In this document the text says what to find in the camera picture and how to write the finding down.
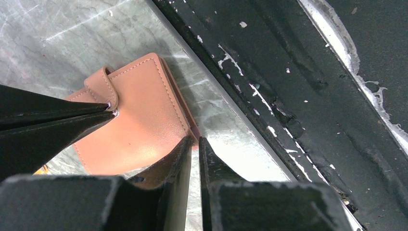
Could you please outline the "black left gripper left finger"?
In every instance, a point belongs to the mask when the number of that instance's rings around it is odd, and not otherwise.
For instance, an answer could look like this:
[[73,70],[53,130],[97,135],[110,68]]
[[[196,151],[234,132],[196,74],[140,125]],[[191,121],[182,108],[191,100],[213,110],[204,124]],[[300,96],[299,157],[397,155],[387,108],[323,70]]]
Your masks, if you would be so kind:
[[139,174],[17,175],[0,185],[3,231],[182,231],[192,139]]

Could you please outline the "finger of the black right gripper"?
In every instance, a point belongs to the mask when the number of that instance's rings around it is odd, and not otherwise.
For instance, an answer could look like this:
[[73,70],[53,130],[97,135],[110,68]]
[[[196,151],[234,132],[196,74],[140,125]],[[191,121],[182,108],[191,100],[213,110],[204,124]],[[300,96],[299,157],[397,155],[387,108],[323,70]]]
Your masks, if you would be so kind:
[[106,103],[72,102],[9,86],[0,86],[1,131],[90,115],[107,109]]
[[105,111],[2,131],[0,179],[35,173],[60,151],[113,118],[113,113]]

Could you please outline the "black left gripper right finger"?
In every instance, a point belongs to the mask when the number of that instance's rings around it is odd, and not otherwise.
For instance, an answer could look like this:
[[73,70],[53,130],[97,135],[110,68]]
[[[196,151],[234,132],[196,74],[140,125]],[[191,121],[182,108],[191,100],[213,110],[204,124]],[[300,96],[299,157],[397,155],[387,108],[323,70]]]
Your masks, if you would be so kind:
[[205,231],[350,231],[342,202],[328,185],[249,182],[199,139]]

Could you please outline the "brown leather card holder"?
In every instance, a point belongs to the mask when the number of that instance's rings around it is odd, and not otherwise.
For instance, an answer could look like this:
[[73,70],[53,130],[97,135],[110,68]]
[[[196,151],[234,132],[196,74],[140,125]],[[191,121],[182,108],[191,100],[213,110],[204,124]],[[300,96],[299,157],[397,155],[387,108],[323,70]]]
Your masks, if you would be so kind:
[[118,175],[154,164],[198,126],[164,58],[149,53],[118,70],[104,66],[68,101],[106,103],[115,116],[74,143],[85,170]]

